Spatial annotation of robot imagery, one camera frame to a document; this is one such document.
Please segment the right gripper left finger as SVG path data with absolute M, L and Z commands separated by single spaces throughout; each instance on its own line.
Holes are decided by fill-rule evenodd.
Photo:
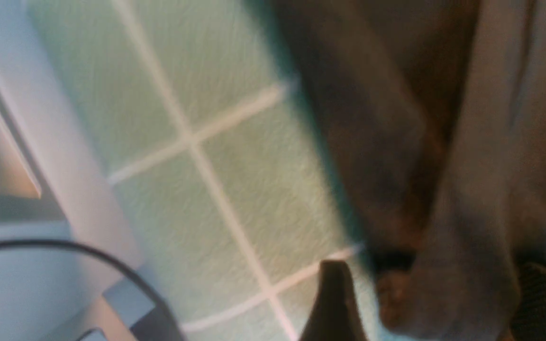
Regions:
M 320 262 L 316 300 L 301 341 L 366 341 L 358 312 L 355 285 L 343 260 Z

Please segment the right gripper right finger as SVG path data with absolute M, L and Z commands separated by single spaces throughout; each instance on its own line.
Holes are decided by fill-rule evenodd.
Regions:
M 511 320 L 516 341 L 546 341 L 546 263 L 520 267 L 521 302 Z

